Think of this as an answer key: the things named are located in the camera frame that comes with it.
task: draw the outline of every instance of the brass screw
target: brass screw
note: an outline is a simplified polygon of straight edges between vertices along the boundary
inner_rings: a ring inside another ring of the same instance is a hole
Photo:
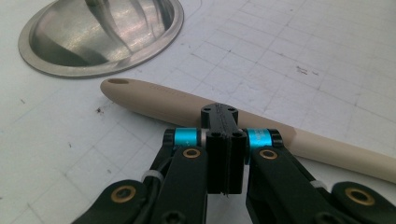
[[[186,158],[195,159],[195,158],[201,156],[201,152],[198,149],[189,148],[189,149],[186,149],[183,151],[183,155]]]
[[[111,200],[114,203],[129,202],[136,195],[134,186],[121,186],[111,193]]]
[[[267,160],[274,160],[277,158],[276,152],[269,149],[261,150],[260,155]]]
[[[346,196],[353,202],[361,205],[371,206],[375,204],[374,197],[362,189],[347,188]]]

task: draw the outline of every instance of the screw hole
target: screw hole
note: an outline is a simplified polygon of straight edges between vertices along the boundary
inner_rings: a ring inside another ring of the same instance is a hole
[[[128,84],[128,80],[121,79],[121,78],[111,78],[108,80],[109,83],[113,84]]]
[[[362,189],[347,188],[346,196],[355,203],[371,206],[375,204],[374,197]]]

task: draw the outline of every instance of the black screw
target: black screw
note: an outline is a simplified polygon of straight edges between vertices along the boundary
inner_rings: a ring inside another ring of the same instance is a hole
[[[162,224],[184,224],[186,217],[179,211],[170,211],[163,214]]]
[[[330,213],[322,212],[315,215],[315,223],[316,224],[345,224],[345,222]]]
[[[121,189],[117,192],[117,197],[119,199],[124,199],[127,198],[131,195],[131,190],[130,189]]]

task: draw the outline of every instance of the wooden handle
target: wooden handle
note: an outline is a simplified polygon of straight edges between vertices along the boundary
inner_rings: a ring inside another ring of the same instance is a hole
[[[214,101],[183,91],[128,78],[102,82],[103,94],[118,105],[184,127],[200,127],[201,108]],[[296,156],[328,163],[396,183],[396,159],[293,128],[239,110],[239,128],[278,129],[285,147]]]

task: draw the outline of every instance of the white tile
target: white tile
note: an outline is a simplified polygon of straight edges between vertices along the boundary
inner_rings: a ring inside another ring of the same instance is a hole
[[[270,11],[268,7],[263,7],[252,2],[245,3],[245,5],[241,7],[239,10],[246,12],[250,15],[257,16],[259,18],[264,17],[264,15],[267,14],[268,11]]]
[[[15,219],[12,224],[42,224],[42,220],[35,214],[32,208],[29,206],[26,211],[24,211],[20,217]]]
[[[328,73],[358,86],[367,86],[375,76],[358,66],[334,60]]]
[[[356,133],[363,133],[388,147],[393,147],[395,144],[395,123],[365,109],[356,108],[350,122],[350,129]]]
[[[334,15],[326,15],[320,22],[320,25],[329,26],[338,31],[349,33],[349,29],[353,26],[352,21],[346,21]]]
[[[300,106],[309,107],[317,95],[317,90],[286,77],[276,94]]]
[[[242,38],[250,30],[245,25],[231,20],[226,21],[219,29],[238,38]]]
[[[90,201],[107,187],[120,168],[112,164],[95,148],[91,149],[66,176]]]
[[[206,99],[210,99],[212,101],[216,101],[219,103],[224,103],[226,102],[229,98],[230,95],[228,92],[220,90],[213,84],[206,84],[206,83],[201,83],[197,89],[195,89],[192,94],[204,97]]]
[[[264,16],[265,19],[273,21],[280,25],[287,25],[292,18],[292,15],[283,12],[278,12],[276,10],[271,10]]]
[[[288,58],[297,59],[303,51],[303,47],[289,42],[288,40],[277,38],[269,48],[271,51],[284,55]]]
[[[319,53],[322,53],[322,54],[332,57],[338,51],[338,49],[340,48],[340,45],[330,42],[328,40],[325,40],[323,38],[317,37],[317,36],[312,36],[308,40],[308,43],[306,43],[305,47],[307,49],[312,49],[314,51],[317,51]]]
[[[294,15],[299,7],[296,5],[292,5],[290,3],[286,3],[284,1],[276,1],[271,9],[283,12],[285,14]]]
[[[320,37],[336,44],[341,44],[345,39],[346,32],[320,24],[318,29],[314,32],[314,36]]]
[[[268,48],[275,39],[273,35],[255,29],[249,29],[242,38],[263,48]]]
[[[241,39],[233,46],[231,52],[255,63],[264,54],[265,48]]]
[[[377,75],[365,88],[380,93],[390,99],[396,100],[396,79]]]
[[[373,75],[381,75],[396,78],[396,63],[385,59],[373,58],[371,60],[370,71]]]
[[[259,59],[259,64],[264,65],[280,74],[287,75],[290,69],[296,67],[297,63],[290,58],[279,55],[271,50],[267,50]]]
[[[304,17],[293,17],[289,27],[312,35],[318,29],[318,23]]]
[[[343,47],[338,49],[334,58],[345,63],[354,64],[362,69],[368,69],[370,67],[372,55],[348,47]]]
[[[204,43],[193,54],[207,62],[218,64],[227,54],[227,50],[221,49],[209,43]]]
[[[286,27],[280,34],[279,37],[282,37],[286,40],[289,40],[291,43],[300,45],[300,46],[305,46],[306,43],[308,42],[309,38],[311,35]]]
[[[163,80],[162,84],[179,91],[192,91],[201,83],[201,80],[196,77],[198,77],[198,74],[190,76],[183,71],[175,69]]]
[[[334,120],[337,124],[349,123],[354,112],[354,105],[335,98],[326,92],[318,92],[315,96],[311,110]]]
[[[386,96],[372,91],[363,91],[359,97],[358,106],[396,122],[396,101]]]
[[[141,148],[122,169],[122,173],[132,180],[141,181],[143,174],[154,162],[156,153],[150,147]]]
[[[120,125],[144,143],[152,136],[152,130],[158,127],[155,119],[132,112],[123,116]]]
[[[268,91],[276,92],[285,79],[285,75],[256,64],[250,71],[248,79]]]
[[[67,224],[78,218],[89,204],[86,196],[63,177],[32,208],[44,223]]]
[[[223,68],[231,73],[234,73],[239,77],[246,76],[253,66],[254,66],[254,62],[245,59],[241,56],[238,56],[234,53],[227,54],[225,58],[219,63],[220,68]]]
[[[302,8],[304,9],[316,11],[319,13],[326,13],[329,10],[329,7],[330,6],[328,4],[320,3],[316,0],[307,0],[302,6]]]
[[[242,78],[223,69],[216,67],[204,80],[204,83],[212,85],[219,90],[232,93],[236,90]]]
[[[250,2],[253,4],[257,4],[262,7],[271,7],[276,0],[251,0]]]
[[[243,80],[237,89],[232,93],[232,97],[242,101],[250,107],[264,112],[265,107],[270,103],[274,93],[263,88],[258,83]]]
[[[297,17],[305,18],[315,23],[320,23],[324,15],[324,13],[314,11],[306,7],[300,7],[296,13]]]
[[[305,2],[305,0],[282,0],[283,2],[295,5],[297,7],[300,7],[303,5],[303,3]]]
[[[319,71],[327,71],[332,65],[333,58],[310,49],[304,49],[297,61],[308,64]]]
[[[327,75],[323,79],[320,90],[352,105],[358,102],[358,98],[361,94],[360,86],[332,75]]]
[[[278,24],[267,19],[258,19],[254,27],[267,34],[277,36],[283,30],[284,25]]]
[[[375,56],[396,63],[396,47],[379,44],[375,49]]]
[[[213,63],[207,62],[196,55],[188,55],[186,59],[177,67],[181,71],[198,78],[204,79],[215,68]]]
[[[216,31],[212,36],[210,36],[206,41],[221,47],[225,50],[230,50],[238,42],[239,38],[233,35],[229,35],[222,31]]]
[[[288,73],[288,77],[318,89],[325,73],[304,63],[297,63]]]
[[[391,28],[388,28],[388,30],[377,31],[377,32],[378,32],[378,35],[377,35],[376,41],[378,43],[383,44],[383,45],[389,45],[389,46],[396,48],[396,43],[394,41],[396,39],[395,31],[393,31]]]
[[[373,40],[357,35],[346,35],[341,44],[365,54],[373,54],[376,47],[376,42]]]
[[[292,127],[300,127],[307,112],[308,109],[306,107],[295,104],[286,98],[275,96],[266,107],[264,116],[268,119],[281,121]]]
[[[239,22],[246,26],[252,26],[259,18],[244,11],[236,11],[230,18],[232,21]]]
[[[143,142],[117,125],[95,147],[117,167],[122,168],[143,146]]]

